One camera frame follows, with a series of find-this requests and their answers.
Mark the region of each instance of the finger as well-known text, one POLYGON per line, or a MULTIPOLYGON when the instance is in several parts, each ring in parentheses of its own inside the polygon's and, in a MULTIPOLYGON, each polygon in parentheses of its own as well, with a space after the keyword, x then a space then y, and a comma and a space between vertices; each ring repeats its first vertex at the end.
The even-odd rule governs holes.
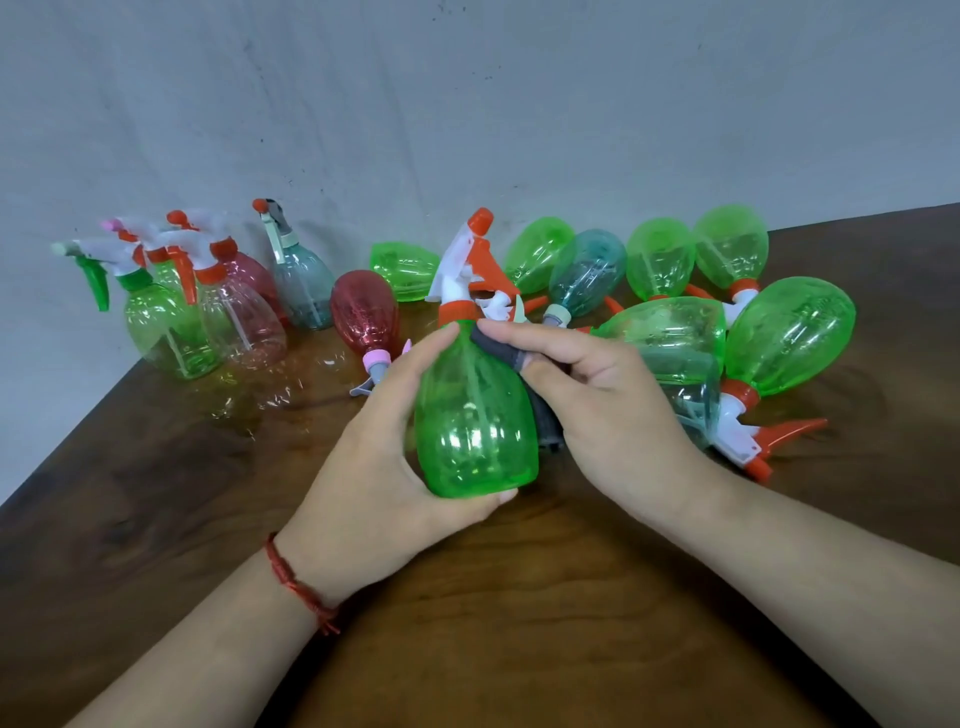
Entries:
POLYGON ((533 358, 523 367, 520 376, 533 390, 546 400, 550 409, 560 419, 564 429, 569 428, 581 411, 581 402, 589 387, 565 374, 545 356, 532 354, 533 358))
POLYGON ((471 498, 441 498, 431 496, 430 507, 434 511, 435 523, 442 531, 437 541, 450 534, 461 531, 469 525, 485 521, 490 514, 516 496, 516 488, 487 496, 471 498))
POLYGON ((484 319, 477 326, 490 338, 528 352, 546 354, 555 361, 571 364, 586 378, 615 368, 625 359, 625 352, 613 341, 590 336, 568 328, 541 324, 511 324, 484 319))
POLYGON ((460 329, 456 323, 447 324, 443 328, 425 336, 406 354, 399 357, 373 388, 370 401, 364 406, 365 413, 373 415, 373 419, 387 427, 401 427, 406 425, 417 400, 420 389, 420 377, 437 360, 440 353, 457 338, 460 329))

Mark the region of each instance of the left hand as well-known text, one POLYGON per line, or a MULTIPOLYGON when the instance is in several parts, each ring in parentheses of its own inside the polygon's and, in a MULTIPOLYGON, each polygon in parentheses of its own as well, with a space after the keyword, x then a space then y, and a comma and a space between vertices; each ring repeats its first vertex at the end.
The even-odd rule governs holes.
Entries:
POLYGON ((457 324, 434 331, 390 366, 276 537, 298 579, 320 592, 328 606, 386 578, 516 495, 513 489, 474 498, 436 497, 403 455, 420 377, 458 331, 457 324))

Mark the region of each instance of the red string bracelet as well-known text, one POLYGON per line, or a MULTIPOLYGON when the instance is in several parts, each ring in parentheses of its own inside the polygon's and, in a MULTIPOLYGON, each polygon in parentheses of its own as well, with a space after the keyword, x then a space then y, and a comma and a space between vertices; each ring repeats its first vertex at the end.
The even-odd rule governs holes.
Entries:
POLYGON ((337 616, 337 610, 324 607, 320 595, 297 579, 290 564, 288 564, 287 560, 280 556, 280 552, 276 550, 274 538, 276 538, 276 532, 267 536, 267 541, 263 547, 267 550, 267 558, 270 559, 270 566, 274 568, 274 573, 276 574, 276 578, 280 580, 280 584, 297 595, 300 601, 306 604, 310 611, 317 615, 317 626, 324 636, 329 634, 339 635, 340 630, 335 624, 331 623, 331 620, 337 616))

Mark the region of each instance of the white wall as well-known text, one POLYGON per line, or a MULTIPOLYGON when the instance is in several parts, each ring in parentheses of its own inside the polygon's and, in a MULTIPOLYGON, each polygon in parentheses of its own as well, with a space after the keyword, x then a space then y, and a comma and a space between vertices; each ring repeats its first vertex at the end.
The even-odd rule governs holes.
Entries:
MULTIPOLYGON (((955 202, 950 0, 45 0, 0 24, 0 499, 133 364, 48 244, 281 200, 340 273, 502 250, 559 214, 622 236, 727 201, 772 228, 955 202)), ((249 231, 236 225, 241 245, 249 231)))

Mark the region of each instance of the hand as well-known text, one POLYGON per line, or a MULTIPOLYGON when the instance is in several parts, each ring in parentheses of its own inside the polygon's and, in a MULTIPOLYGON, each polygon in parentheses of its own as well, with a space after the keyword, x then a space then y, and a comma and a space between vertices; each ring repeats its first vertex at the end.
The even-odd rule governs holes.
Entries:
POLYGON ((403 456, 420 376, 457 337, 450 324, 394 362, 344 429, 277 548, 324 603, 339 604, 425 548, 489 516, 516 489, 476 498, 431 494, 403 456))
POLYGON ((478 326, 490 338, 538 352, 528 354, 521 375, 557 414, 583 474, 622 505, 688 477, 691 467, 710 465, 629 344, 537 324, 483 320, 478 326), (570 364, 570 376, 546 356, 570 364))

